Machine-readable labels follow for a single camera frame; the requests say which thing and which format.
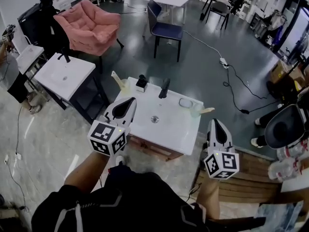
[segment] black and white cube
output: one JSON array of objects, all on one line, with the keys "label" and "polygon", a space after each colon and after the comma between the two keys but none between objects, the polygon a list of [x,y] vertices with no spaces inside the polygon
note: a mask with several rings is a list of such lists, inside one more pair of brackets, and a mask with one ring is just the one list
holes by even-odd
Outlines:
[{"label": "black and white cube", "polygon": [[228,179],[239,172],[237,153],[214,150],[204,159],[204,163],[209,177],[213,179]]},{"label": "black and white cube", "polygon": [[113,157],[123,151],[126,145],[126,130],[95,120],[88,133],[88,139],[92,149]]}]

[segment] drain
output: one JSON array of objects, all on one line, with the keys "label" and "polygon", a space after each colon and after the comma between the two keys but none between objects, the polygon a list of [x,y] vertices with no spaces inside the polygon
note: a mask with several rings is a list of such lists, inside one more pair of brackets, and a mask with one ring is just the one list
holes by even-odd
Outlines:
[{"label": "drain", "polygon": [[151,122],[153,122],[153,123],[158,123],[160,121],[160,119],[159,119],[159,117],[158,116],[152,116],[151,117]]}]

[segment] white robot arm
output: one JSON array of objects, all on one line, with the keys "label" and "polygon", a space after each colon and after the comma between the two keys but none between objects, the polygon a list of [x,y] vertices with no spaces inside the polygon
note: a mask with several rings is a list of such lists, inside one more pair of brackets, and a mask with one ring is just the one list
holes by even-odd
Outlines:
[{"label": "white robot arm", "polygon": [[110,157],[123,151],[136,107],[134,97],[123,98],[110,104],[104,115],[93,122],[88,133],[93,150]]},{"label": "white robot arm", "polygon": [[203,148],[208,153],[203,161],[210,178],[228,179],[239,172],[239,155],[235,153],[231,133],[215,118],[208,124]]}]

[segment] transparent plastic bottle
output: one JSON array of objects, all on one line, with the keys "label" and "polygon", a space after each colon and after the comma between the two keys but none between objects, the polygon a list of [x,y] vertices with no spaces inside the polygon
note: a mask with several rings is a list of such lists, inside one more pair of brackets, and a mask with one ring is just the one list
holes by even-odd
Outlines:
[{"label": "transparent plastic bottle", "polygon": [[283,160],[287,157],[298,157],[304,153],[304,151],[308,151],[308,140],[302,140],[298,144],[296,144],[292,148],[282,147],[277,149],[277,157],[279,160]]},{"label": "transparent plastic bottle", "polygon": [[278,179],[281,182],[299,174],[301,174],[300,162],[291,157],[273,162],[268,168],[268,177],[271,180]]}]

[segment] pink armchair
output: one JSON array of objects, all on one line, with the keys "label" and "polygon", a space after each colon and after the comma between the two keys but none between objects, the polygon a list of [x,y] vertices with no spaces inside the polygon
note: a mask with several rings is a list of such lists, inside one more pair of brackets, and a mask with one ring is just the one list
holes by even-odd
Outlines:
[{"label": "pink armchair", "polygon": [[99,70],[102,73],[102,54],[117,40],[120,15],[108,13],[82,0],[67,11],[54,16],[64,29],[70,41],[70,49],[99,56]]}]

